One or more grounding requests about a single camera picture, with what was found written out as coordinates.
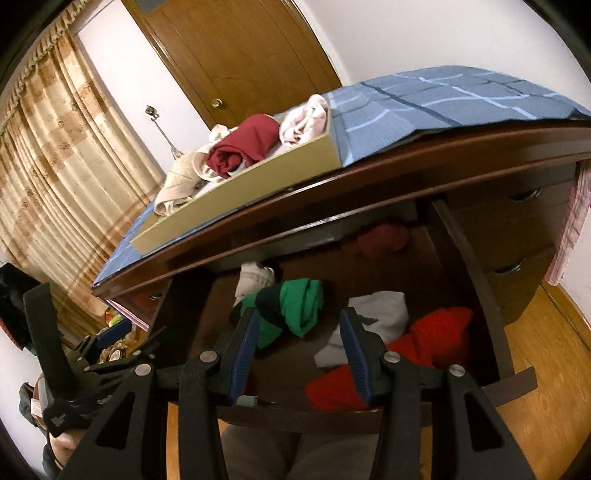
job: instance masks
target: red folded cloth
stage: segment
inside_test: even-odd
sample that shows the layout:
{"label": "red folded cloth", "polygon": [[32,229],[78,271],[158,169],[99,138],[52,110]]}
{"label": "red folded cloth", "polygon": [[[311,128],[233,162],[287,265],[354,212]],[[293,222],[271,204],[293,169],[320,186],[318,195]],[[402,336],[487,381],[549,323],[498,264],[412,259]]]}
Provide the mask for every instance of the red folded cloth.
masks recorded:
{"label": "red folded cloth", "polygon": [[279,123],[262,113],[244,120],[207,155],[207,165],[222,178],[236,170],[244,160],[247,167],[264,160],[267,152],[279,142]]}
{"label": "red folded cloth", "polygon": [[[466,366],[468,337],[466,327],[472,311],[462,307],[440,309],[417,320],[410,331],[387,345],[415,365],[447,368]],[[367,408],[355,390],[348,365],[342,365],[306,385],[306,396],[315,410],[344,411]]]}
{"label": "red folded cloth", "polygon": [[341,248],[349,255],[361,254],[373,260],[402,250],[410,241],[408,228],[399,222],[382,222],[343,240]]}

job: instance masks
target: gray pants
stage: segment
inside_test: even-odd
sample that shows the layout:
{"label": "gray pants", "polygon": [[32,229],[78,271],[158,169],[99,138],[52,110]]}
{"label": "gray pants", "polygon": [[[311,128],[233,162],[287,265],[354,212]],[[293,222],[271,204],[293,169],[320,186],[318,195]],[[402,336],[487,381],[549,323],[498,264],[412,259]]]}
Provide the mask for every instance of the gray pants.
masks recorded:
{"label": "gray pants", "polygon": [[222,447],[230,480],[368,480],[378,436],[313,435],[230,425]]}

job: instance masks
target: curtain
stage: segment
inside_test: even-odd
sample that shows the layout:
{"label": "curtain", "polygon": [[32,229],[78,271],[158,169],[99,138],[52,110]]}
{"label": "curtain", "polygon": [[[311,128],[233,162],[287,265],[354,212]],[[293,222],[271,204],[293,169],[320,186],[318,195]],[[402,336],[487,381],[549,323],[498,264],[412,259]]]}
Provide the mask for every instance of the curtain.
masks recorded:
{"label": "curtain", "polygon": [[0,248],[51,283],[61,329],[81,338],[104,326],[93,280],[163,175],[67,30],[40,45],[0,124]]}

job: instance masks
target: wooden dresser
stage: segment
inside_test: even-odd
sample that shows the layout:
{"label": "wooden dresser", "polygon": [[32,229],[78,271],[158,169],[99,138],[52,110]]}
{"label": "wooden dresser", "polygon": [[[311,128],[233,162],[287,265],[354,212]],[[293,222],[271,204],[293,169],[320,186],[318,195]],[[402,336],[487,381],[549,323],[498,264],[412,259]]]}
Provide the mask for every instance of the wooden dresser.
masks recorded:
{"label": "wooden dresser", "polygon": [[[533,368],[514,371],[504,327],[544,277],[577,162],[590,158],[588,122],[425,135],[244,208],[120,271],[94,294],[117,301],[150,332],[170,327],[155,359],[165,366],[212,347],[228,328],[242,262],[269,262],[286,280],[323,280],[325,307],[306,340],[281,338],[255,359],[253,394],[272,406],[220,408],[229,422],[377,432],[379,410],[314,412],[303,387],[324,374],[313,355],[340,308],[378,290],[404,292],[411,321],[440,307],[473,309],[467,369],[501,405],[537,386]],[[339,240],[386,218],[409,227],[412,243],[403,252],[372,261],[341,250]]]}

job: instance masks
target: green sock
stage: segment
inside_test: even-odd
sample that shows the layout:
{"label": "green sock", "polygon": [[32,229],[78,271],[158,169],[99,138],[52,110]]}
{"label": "green sock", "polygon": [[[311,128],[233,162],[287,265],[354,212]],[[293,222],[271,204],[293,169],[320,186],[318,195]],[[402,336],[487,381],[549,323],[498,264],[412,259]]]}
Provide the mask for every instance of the green sock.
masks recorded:
{"label": "green sock", "polygon": [[288,280],[242,300],[241,314],[254,307],[261,315],[259,338],[256,346],[265,348],[272,344],[287,328],[300,338],[316,325],[318,312],[324,303],[322,282],[301,278]]}

